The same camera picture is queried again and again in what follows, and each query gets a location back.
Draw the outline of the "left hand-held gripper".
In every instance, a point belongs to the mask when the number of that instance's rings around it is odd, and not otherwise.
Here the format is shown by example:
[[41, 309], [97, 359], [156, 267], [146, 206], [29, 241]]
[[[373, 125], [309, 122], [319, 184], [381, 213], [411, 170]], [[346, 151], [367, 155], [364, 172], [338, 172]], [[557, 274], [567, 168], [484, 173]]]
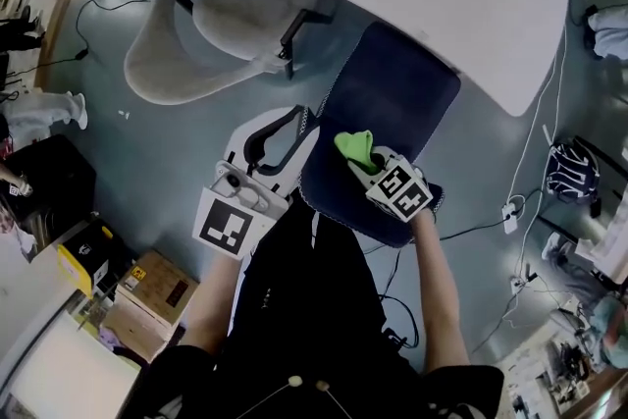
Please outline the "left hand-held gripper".
[[213, 184], [201, 191], [192, 236], [230, 257], [242, 257], [283, 217], [320, 127], [304, 132], [280, 165], [258, 165], [265, 143], [300, 115], [300, 106], [269, 110], [232, 133]]

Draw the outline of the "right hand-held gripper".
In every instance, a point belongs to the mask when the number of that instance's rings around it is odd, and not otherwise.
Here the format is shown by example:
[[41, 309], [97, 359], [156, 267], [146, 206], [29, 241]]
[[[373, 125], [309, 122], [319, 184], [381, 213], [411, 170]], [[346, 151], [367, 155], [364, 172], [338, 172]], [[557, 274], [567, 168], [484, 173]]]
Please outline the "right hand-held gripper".
[[367, 188], [366, 197], [383, 211], [408, 223], [433, 201], [422, 172], [405, 157], [388, 147], [376, 146], [372, 158], [380, 169], [376, 175], [369, 174], [353, 160], [348, 160], [347, 166]]

